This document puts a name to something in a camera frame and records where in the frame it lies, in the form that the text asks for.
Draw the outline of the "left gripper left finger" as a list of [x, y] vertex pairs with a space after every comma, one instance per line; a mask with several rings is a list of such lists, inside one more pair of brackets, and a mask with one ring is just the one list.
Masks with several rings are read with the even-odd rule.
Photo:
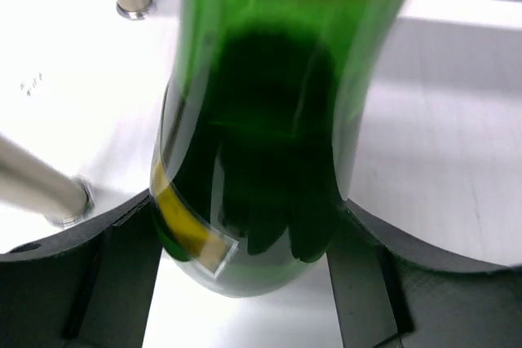
[[3, 347], [140, 347], [161, 257], [152, 198], [1, 256]]

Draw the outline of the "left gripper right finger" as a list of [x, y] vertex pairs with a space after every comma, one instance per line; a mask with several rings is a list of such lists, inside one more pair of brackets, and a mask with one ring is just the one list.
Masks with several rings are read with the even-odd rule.
[[345, 347], [519, 347], [521, 267], [420, 240], [346, 203], [327, 253]]

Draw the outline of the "green glass bottle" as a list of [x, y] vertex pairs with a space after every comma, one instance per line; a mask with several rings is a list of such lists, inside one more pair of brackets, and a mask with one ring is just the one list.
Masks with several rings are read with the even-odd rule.
[[182, 0], [150, 191], [185, 274], [254, 297], [323, 256], [404, 1]]

